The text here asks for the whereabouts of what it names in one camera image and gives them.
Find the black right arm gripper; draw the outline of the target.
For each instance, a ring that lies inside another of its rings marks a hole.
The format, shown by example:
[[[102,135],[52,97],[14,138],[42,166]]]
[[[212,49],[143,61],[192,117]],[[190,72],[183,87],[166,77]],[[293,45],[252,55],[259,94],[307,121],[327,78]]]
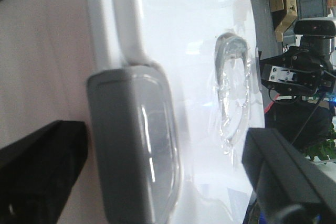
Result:
[[[261,84],[281,95],[335,95],[331,54],[292,46],[281,55],[259,61]]]

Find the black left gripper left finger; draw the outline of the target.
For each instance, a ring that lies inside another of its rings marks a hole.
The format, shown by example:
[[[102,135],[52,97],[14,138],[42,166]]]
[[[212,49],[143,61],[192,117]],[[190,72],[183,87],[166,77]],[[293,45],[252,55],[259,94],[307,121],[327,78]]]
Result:
[[[54,121],[1,148],[1,223],[57,223],[87,156],[81,121]]]

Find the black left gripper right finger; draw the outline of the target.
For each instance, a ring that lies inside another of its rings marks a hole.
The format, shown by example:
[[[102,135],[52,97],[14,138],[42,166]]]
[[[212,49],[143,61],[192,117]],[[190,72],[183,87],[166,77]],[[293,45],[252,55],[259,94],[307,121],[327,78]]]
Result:
[[[276,129],[248,129],[242,164],[267,223],[335,223],[335,181]]]

